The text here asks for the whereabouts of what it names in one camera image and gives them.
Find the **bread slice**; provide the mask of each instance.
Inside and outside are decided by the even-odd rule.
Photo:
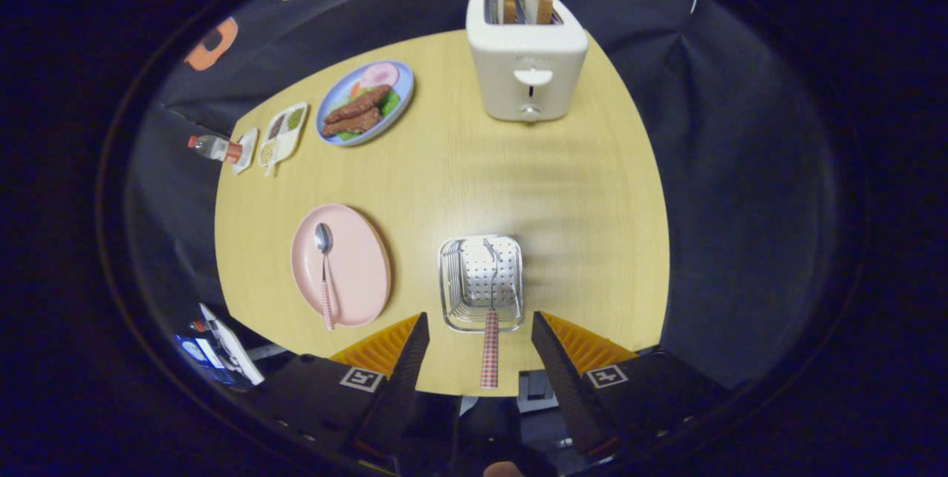
[[[524,0],[528,24],[546,25],[553,20],[553,0]]]
[[[515,24],[517,22],[517,0],[497,0],[498,24]]]

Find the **toaster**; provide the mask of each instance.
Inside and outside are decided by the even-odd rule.
[[[573,14],[553,0],[551,24],[528,24],[515,0],[515,24],[498,24],[498,0],[468,0],[467,41],[488,115],[542,121],[565,115],[589,39]]]

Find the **toaster knob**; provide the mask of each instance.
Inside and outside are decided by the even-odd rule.
[[[538,106],[535,105],[524,105],[521,107],[521,119],[524,121],[535,121],[539,119],[539,110]]]

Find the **spoon handle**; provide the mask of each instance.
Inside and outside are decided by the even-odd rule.
[[[322,318],[326,321],[326,330],[332,331],[336,328],[333,321],[333,308],[329,305],[329,285],[326,284],[326,260],[323,256],[322,261]]]
[[[497,388],[497,311],[487,313],[484,326],[484,358],[481,360],[481,388]]]

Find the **wooden table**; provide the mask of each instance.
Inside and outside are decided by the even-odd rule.
[[[312,112],[342,76],[376,59],[413,69],[402,119],[357,147],[322,142]],[[331,356],[420,311],[430,346],[416,388],[517,396],[518,372],[542,369],[531,341],[544,310],[637,350],[658,343],[668,294],[668,228],[658,168],[638,112],[595,39],[568,115],[502,122],[481,106],[464,31],[410,39],[353,56],[277,93],[237,122],[263,130],[279,110],[312,106],[299,146],[275,177],[224,167],[217,191],[217,265],[227,308],[295,353]],[[388,304],[372,323],[327,332],[290,272],[291,238],[319,204],[365,215],[392,262]],[[524,254],[527,318],[500,336],[500,386],[481,390],[481,335],[444,324],[437,253],[451,237],[504,233]]]

